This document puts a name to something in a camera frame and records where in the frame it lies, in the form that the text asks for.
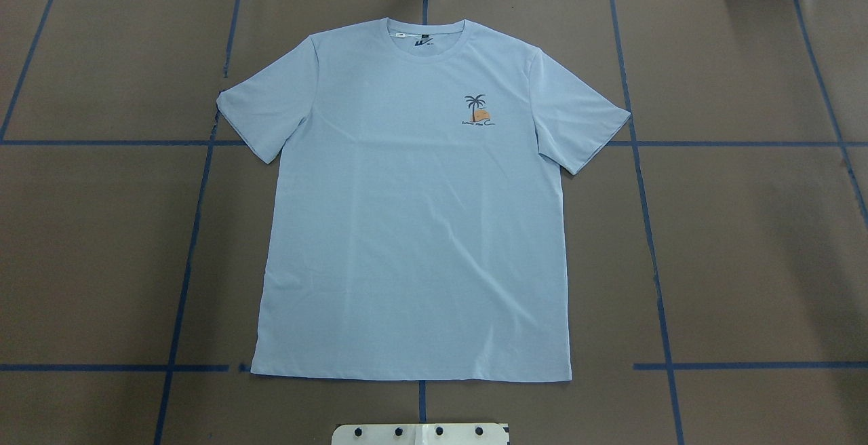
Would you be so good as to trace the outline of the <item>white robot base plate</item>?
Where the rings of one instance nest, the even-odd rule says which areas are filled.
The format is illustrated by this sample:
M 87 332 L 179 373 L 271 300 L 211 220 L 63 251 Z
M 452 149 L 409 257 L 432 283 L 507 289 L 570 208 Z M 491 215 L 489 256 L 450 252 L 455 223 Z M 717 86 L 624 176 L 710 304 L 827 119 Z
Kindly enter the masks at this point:
M 501 423 L 347 424 L 334 430 L 332 444 L 509 444 Z

